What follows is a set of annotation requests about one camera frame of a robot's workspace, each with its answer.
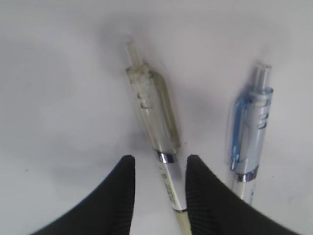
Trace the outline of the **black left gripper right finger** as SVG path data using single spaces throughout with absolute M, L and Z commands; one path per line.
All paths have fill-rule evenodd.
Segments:
M 185 191 L 194 235 L 293 235 L 236 196 L 198 155 L 187 158 Z

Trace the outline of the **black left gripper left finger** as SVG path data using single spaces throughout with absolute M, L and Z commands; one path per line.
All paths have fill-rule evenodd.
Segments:
M 37 235 L 128 235 L 135 200 L 135 158 L 123 156 L 101 184 Z

